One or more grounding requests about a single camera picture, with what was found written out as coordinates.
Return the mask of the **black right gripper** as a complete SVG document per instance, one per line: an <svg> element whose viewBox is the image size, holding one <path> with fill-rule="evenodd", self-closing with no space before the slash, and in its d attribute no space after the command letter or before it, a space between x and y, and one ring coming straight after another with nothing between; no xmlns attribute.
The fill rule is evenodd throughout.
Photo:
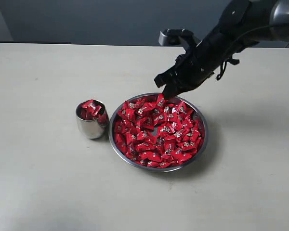
<svg viewBox="0 0 289 231"><path fill-rule="evenodd" d="M231 38L221 32L210 32L198 45L179 55L175 65L154 78L157 87L167 85L162 94L164 99L172 99L181 93L198 88L214 74L220 80L227 64L231 62Z"/></svg>

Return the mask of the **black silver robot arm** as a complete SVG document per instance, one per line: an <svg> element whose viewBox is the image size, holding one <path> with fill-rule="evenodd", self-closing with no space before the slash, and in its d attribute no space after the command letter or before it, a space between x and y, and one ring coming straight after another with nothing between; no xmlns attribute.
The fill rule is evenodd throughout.
<svg viewBox="0 0 289 231"><path fill-rule="evenodd" d="M232 0L218 24L199 40L187 29L165 29L158 39L161 46L182 46L184 54L175 64L158 74L154 82L163 87L165 99L198 88L219 68L220 80L227 64L237 65L235 53L261 41L289 42L289 0Z"/></svg>

